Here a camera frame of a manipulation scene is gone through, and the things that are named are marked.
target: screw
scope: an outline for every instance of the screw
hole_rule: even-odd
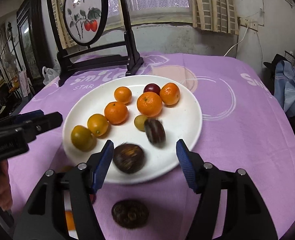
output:
[[[243,176],[246,174],[246,171],[245,171],[245,169],[238,169],[237,173],[240,174],[241,176]]]
[[[212,163],[204,163],[203,166],[206,169],[212,169],[213,168],[213,164]]]
[[[80,163],[79,165],[77,165],[77,168],[78,168],[79,170],[84,170],[86,167],[87,167],[87,166],[86,166],[86,163]]]
[[[48,170],[45,173],[45,175],[48,176],[48,177],[52,176],[53,174],[54,174],[54,171],[53,170]]]

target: wooden cabinet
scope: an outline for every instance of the wooden cabinet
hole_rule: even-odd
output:
[[[17,29],[27,76],[35,92],[43,85],[42,68],[52,68],[45,39],[41,0],[24,0],[17,11]]]

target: pink cloth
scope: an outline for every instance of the pink cloth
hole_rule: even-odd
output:
[[[145,53],[138,74],[164,75],[182,82],[203,112],[201,136],[194,152],[221,170],[244,168],[261,193],[281,237],[295,220],[295,136],[278,104],[255,72],[229,57]],[[124,76],[126,69],[79,72],[61,88],[57,81],[39,92],[23,113],[59,111],[65,119],[72,106],[100,84]],[[22,210],[48,168],[69,163],[63,151],[62,127],[38,136],[30,152],[9,160],[14,213]],[[180,167],[155,180],[132,186],[107,184],[98,191],[94,209],[107,240],[185,239],[199,201],[188,188]],[[134,198],[150,210],[148,225],[126,230],[116,225],[112,206]],[[222,233],[221,205],[213,237]]]

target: electrical outlet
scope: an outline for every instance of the electrical outlet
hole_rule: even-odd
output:
[[[258,32],[258,22],[257,21],[253,21],[248,18],[239,18],[239,19],[240,19],[239,25],[250,28],[250,29]]]

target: human hand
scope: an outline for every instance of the human hand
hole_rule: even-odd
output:
[[[7,160],[1,161],[0,164],[0,207],[5,211],[12,207],[11,185],[9,183],[9,163]]]

